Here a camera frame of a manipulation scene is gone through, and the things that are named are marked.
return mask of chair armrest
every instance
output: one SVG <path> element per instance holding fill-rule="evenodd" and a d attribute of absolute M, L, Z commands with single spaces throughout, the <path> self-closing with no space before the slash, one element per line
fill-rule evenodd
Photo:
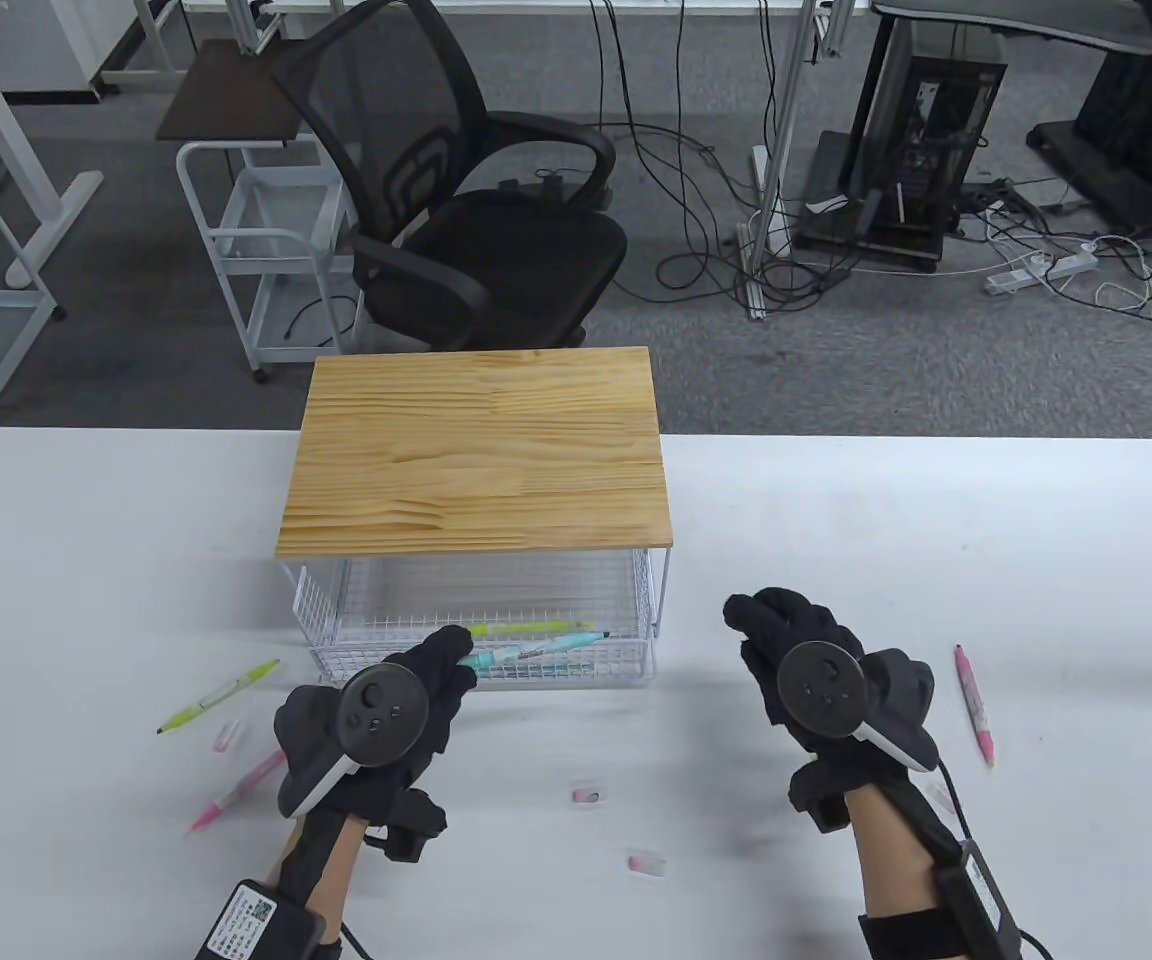
<path fill-rule="evenodd" d="M 463 324 L 440 323 L 435 317 L 420 317 L 429 322 L 424 324 L 426 328 L 435 326 L 439 332 L 445 333 L 445 339 L 440 342 L 435 343 L 433 340 L 426 342 L 435 349 L 457 349 L 465 343 L 477 320 L 488 307 L 490 294 L 483 284 L 477 282 L 471 275 L 462 274 L 460 270 L 402 250 L 401 247 L 380 242 L 378 239 L 366 237 L 358 230 L 349 234 L 349 244 L 353 247 L 353 279 L 358 289 L 365 292 L 371 280 L 376 279 L 371 275 L 372 271 L 379 270 L 389 278 L 396 275 L 411 282 L 427 284 L 449 294 L 465 311 Z"/>
<path fill-rule="evenodd" d="M 612 168 L 616 166 L 616 145 L 593 127 L 582 127 L 579 123 L 559 120 L 556 116 L 520 114 L 508 109 L 488 111 L 488 137 L 483 145 L 480 159 L 494 154 L 498 150 L 511 148 L 515 143 L 536 142 L 575 143 L 576 146 L 594 151 L 594 172 L 568 201 L 573 206 L 591 201 L 607 186 L 607 177 L 611 177 Z"/>

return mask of gray carpet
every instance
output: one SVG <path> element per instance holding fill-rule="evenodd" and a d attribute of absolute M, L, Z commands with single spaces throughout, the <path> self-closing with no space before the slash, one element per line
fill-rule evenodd
<path fill-rule="evenodd" d="M 453 28 L 488 105 L 593 115 L 598 60 L 589 18 L 460 17 Z M 778 20 L 778 46 L 785 28 Z M 669 127 L 675 29 L 673 17 L 621 24 L 639 120 Z M 858 23 L 844 60 L 806 70 L 793 183 L 820 129 L 849 123 L 872 36 L 872 22 Z M 620 93 L 607 46 L 611 106 Z M 1009 41 L 1009 54 L 977 168 L 1046 177 L 1024 134 L 1039 120 L 1076 113 L 1100 55 L 1038 40 Z M 756 20 L 688 20 L 682 70 L 685 131 L 749 180 L 748 148 L 760 139 L 765 96 Z M 268 385 L 252 384 L 180 192 L 174 148 L 151 139 L 165 104 L 137 93 L 99 106 L 18 109 L 58 183 L 90 168 L 104 171 L 106 183 L 44 271 L 70 319 L 38 339 L 0 399 L 0 422 L 298 424 L 308 369 L 279 366 Z M 673 156 L 667 141 L 645 142 Z M 646 177 L 630 143 L 617 146 L 612 214 L 630 236 L 621 284 L 676 296 L 658 287 L 653 269 L 685 250 L 681 212 Z M 579 154 L 518 150 L 480 180 L 583 162 Z M 695 156 L 687 168 L 730 234 L 748 210 Z M 209 202 L 219 204 L 223 166 L 212 164 L 204 179 Z M 676 187 L 676 175 L 667 182 Z M 1 206 L 28 224 L 10 189 Z M 1091 228 L 1087 219 L 1071 225 Z M 987 247 L 954 242 L 941 275 L 856 274 L 817 307 L 758 325 L 725 297 L 662 307 L 612 289 L 590 316 L 589 342 L 652 348 L 664 429 L 676 433 L 1152 436 L 1152 326 L 1043 289 L 987 297 L 983 274 L 953 275 L 992 262 Z M 1123 282 L 1126 274 L 1108 266 L 1094 280 L 1075 279 L 1070 293 L 1089 297 L 1102 279 Z"/>

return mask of computer tower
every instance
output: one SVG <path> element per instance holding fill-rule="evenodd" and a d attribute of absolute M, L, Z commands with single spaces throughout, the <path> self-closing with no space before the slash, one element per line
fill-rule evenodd
<path fill-rule="evenodd" d="M 796 242 L 937 269 L 1005 70 L 986 27 L 885 18 L 851 133 L 820 137 Z"/>

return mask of teal pen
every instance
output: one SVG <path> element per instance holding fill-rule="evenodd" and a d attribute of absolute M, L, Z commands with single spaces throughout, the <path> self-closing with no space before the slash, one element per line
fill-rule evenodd
<path fill-rule="evenodd" d="M 607 632 L 602 632 L 602 634 L 568 634 L 554 640 L 545 640 L 544 643 L 531 647 L 510 644 L 498 650 L 486 650 L 484 653 L 470 653 L 465 659 L 461 660 L 461 666 L 483 671 L 484 668 L 494 667 L 500 663 L 548 657 L 551 653 L 567 653 L 568 650 L 577 650 L 581 647 L 596 644 L 599 640 L 606 640 L 608 636 L 611 634 Z"/>

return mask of black office chair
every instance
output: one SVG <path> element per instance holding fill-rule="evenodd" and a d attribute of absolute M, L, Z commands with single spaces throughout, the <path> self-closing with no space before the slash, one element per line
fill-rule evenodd
<path fill-rule="evenodd" d="M 626 233 L 588 205 L 616 162 L 601 133 L 488 111 L 430 0 L 367 0 L 289 51 L 274 81 L 305 116 L 358 212 L 355 278 L 372 320 L 434 349 L 575 347 L 626 258 Z M 568 202 L 456 194 L 502 148 L 594 152 Z M 393 241 L 429 210 L 429 220 Z"/>

